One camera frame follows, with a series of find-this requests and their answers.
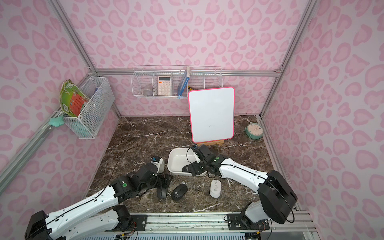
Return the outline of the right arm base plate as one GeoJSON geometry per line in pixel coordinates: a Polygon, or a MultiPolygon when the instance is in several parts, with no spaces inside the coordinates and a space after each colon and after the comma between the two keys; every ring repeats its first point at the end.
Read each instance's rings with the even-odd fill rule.
{"type": "Polygon", "coordinates": [[[270,229],[267,219],[254,223],[243,214],[227,214],[224,217],[224,221],[228,224],[230,231],[249,230],[262,232],[270,229]]]}

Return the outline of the clear glass jar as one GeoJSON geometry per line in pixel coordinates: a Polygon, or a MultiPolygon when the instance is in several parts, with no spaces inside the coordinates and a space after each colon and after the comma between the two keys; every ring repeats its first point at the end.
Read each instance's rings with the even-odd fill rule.
{"type": "Polygon", "coordinates": [[[154,95],[153,88],[151,86],[144,87],[142,90],[142,95],[143,96],[153,96],[154,95]]]}

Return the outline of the white plastic storage box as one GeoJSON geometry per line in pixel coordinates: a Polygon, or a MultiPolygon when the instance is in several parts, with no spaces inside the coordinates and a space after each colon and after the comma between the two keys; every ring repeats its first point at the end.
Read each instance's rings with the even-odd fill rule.
{"type": "Polygon", "coordinates": [[[167,168],[173,175],[202,177],[207,170],[199,162],[200,159],[194,150],[178,148],[170,152],[167,168]]]}

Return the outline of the pink framed whiteboard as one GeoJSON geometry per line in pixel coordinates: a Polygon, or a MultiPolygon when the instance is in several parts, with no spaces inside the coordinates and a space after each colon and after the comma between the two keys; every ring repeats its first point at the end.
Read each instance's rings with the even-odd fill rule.
{"type": "Polygon", "coordinates": [[[234,136],[235,89],[193,90],[188,93],[194,143],[229,140],[234,136]]]}

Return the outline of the white computer mouse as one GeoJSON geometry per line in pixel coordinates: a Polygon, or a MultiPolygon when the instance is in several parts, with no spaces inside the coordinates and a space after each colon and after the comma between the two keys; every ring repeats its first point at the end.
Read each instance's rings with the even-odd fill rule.
{"type": "Polygon", "coordinates": [[[210,186],[210,196],[212,198],[219,198],[221,196],[222,184],[219,180],[212,180],[210,186]]]}

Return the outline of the green red snack bag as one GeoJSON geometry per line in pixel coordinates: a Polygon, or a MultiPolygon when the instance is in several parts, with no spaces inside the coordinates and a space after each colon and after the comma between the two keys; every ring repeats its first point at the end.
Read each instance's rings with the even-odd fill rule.
{"type": "Polygon", "coordinates": [[[70,117],[78,117],[89,100],[89,97],[71,80],[63,82],[60,91],[60,106],[64,114],[70,117]]]}

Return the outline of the mint green alarm clock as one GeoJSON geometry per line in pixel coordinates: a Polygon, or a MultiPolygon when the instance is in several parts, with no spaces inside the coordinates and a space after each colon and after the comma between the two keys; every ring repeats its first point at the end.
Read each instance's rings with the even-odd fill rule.
{"type": "Polygon", "coordinates": [[[261,125],[257,123],[249,123],[245,127],[246,135],[252,140],[261,139],[264,135],[264,129],[261,125]]]}

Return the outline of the mint green clip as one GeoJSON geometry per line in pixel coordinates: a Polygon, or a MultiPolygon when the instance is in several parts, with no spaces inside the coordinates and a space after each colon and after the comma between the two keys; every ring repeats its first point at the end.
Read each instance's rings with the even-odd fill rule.
{"type": "Polygon", "coordinates": [[[55,128],[59,128],[60,126],[62,126],[64,124],[65,124],[65,122],[64,122],[63,116],[51,118],[49,120],[49,125],[52,127],[55,127],[55,128]]]}

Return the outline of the black Lecoo computer mouse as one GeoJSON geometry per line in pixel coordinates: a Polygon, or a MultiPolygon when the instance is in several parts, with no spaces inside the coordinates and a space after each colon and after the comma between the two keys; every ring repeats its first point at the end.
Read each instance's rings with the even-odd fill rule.
{"type": "Polygon", "coordinates": [[[171,193],[171,198],[174,201],[179,201],[188,191],[188,187],[185,184],[178,185],[171,193]]]}

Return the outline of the wooden whiteboard stand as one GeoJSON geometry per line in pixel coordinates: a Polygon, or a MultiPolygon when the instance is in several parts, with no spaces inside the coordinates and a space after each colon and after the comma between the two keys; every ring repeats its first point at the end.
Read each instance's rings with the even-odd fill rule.
{"type": "Polygon", "coordinates": [[[218,145],[218,146],[222,146],[224,144],[224,140],[217,140],[217,141],[208,141],[208,142],[201,142],[201,143],[197,143],[198,146],[202,146],[202,145],[205,145],[205,146],[215,146],[215,145],[218,145]]]}

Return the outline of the aluminium front rail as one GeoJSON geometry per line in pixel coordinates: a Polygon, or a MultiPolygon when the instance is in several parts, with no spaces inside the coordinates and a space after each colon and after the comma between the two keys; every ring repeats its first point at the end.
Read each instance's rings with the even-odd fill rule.
{"type": "Polygon", "coordinates": [[[227,214],[239,213],[152,213],[152,214],[133,214],[133,215],[148,215],[145,231],[138,232],[133,230],[130,233],[121,232],[119,230],[119,221],[115,212],[105,213],[94,216],[83,223],[65,231],[62,236],[68,240],[81,240],[86,237],[91,237],[100,233],[124,234],[130,236],[135,233],[144,234],[208,234],[208,233],[239,233],[239,234],[260,234],[262,232],[314,232],[316,227],[310,219],[307,212],[298,211],[289,216],[289,221],[278,224],[270,219],[267,219],[270,224],[270,229],[262,232],[259,231],[230,231],[228,224],[224,221],[227,214]]]}

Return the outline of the grey lilac computer mouse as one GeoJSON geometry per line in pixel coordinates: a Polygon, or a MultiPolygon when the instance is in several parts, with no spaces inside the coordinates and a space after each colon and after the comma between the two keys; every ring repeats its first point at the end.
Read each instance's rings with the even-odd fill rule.
{"type": "Polygon", "coordinates": [[[164,162],[163,158],[161,159],[160,163],[154,163],[154,165],[157,167],[157,173],[158,174],[162,174],[164,172],[164,170],[165,170],[165,162],[164,162]]]}

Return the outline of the pink calculator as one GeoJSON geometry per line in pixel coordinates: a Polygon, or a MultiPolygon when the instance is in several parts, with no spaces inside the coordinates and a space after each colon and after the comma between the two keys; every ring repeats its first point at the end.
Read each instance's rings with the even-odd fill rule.
{"type": "Polygon", "coordinates": [[[171,76],[158,77],[158,95],[159,96],[172,95],[172,77],[171,76]]]}

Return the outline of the blue book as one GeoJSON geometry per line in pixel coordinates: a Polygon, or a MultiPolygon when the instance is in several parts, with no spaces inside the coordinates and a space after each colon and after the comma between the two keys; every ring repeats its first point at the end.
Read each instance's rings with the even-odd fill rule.
{"type": "Polygon", "coordinates": [[[190,67],[188,66],[183,74],[183,77],[181,78],[181,81],[178,85],[178,91],[177,96],[181,97],[184,93],[184,90],[188,86],[188,82],[190,80],[190,67]]]}

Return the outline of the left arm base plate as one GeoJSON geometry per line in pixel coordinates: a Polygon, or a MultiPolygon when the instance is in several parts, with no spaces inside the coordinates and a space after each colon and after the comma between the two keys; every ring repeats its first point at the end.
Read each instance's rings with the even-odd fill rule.
{"type": "Polygon", "coordinates": [[[119,230],[125,233],[130,233],[133,230],[143,232],[145,231],[147,220],[148,215],[130,215],[124,217],[123,220],[119,222],[119,230]]]}

